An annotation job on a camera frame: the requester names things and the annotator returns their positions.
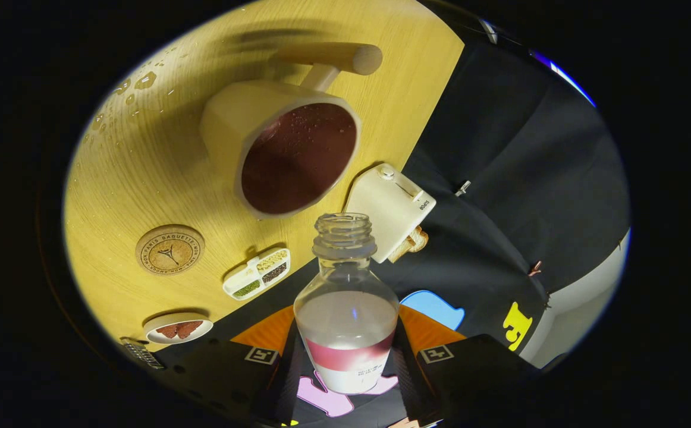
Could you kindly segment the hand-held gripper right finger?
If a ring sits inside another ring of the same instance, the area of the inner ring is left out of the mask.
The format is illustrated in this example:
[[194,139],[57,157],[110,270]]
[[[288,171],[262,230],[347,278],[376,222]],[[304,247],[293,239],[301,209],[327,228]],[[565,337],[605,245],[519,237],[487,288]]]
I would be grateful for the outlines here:
[[406,414],[421,426],[497,426],[541,369],[489,334],[467,338],[400,306],[394,364]]

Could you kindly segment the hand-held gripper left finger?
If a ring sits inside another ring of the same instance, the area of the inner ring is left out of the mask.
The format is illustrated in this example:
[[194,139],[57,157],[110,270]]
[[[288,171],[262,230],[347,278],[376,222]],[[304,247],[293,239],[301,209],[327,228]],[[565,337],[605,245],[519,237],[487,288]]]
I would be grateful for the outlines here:
[[216,329],[155,353],[157,379],[219,414],[229,426],[290,423],[299,390],[299,331],[292,308],[233,338]]

